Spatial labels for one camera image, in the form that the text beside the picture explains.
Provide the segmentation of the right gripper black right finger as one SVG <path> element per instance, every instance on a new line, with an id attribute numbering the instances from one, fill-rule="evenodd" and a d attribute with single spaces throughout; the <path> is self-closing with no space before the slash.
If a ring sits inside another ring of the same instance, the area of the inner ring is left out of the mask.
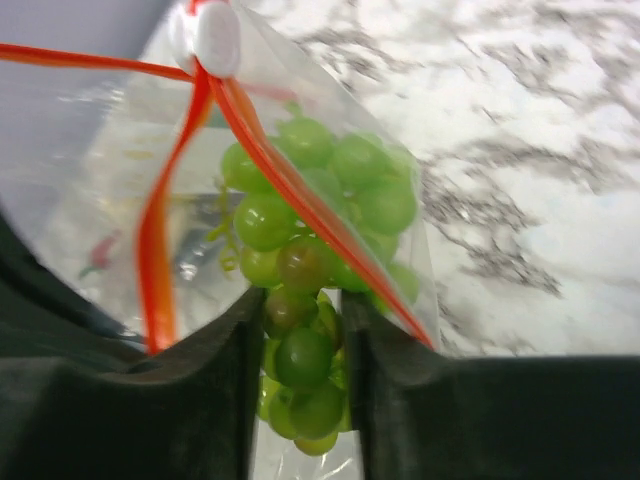
<path id="1" fill-rule="evenodd" d="M 440 355 L 344 294 L 352 424 L 368 479 L 635 479 L 635 356 Z"/>

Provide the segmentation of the green grape bunch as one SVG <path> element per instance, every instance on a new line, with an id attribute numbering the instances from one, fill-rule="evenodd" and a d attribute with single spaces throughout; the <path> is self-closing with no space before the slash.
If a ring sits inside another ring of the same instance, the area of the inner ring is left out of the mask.
<path id="1" fill-rule="evenodd" d="M 416 303 L 425 284 L 401 249 L 418 213 L 410 152 L 372 132 L 335 134 L 296 104 L 271 141 Z M 302 453 L 324 455 L 351 428 L 342 316 L 328 293 L 362 293 L 380 313 L 390 309 L 279 197 L 239 143 L 224 152 L 221 172 L 225 189 L 242 196 L 224 267 L 267 292 L 259 416 Z"/>

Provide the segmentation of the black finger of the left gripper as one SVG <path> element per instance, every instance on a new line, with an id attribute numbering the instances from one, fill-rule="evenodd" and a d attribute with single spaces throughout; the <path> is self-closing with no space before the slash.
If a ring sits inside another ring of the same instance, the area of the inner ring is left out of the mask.
<path id="1" fill-rule="evenodd" d="M 116 344 L 144 354 L 145 339 L 84 299 L 42 265 L 1 212 L 1 279 L 46 313 Z"/>

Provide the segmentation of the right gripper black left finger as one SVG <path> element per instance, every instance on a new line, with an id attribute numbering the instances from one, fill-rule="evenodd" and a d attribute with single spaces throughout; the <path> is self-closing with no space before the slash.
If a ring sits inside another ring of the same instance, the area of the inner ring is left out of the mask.
<path id="1" fill-rule="evenodd" d="M 18 296 L 1 310 L 5 479 L 246 479 L 264 294 L 146 357 Z"/>

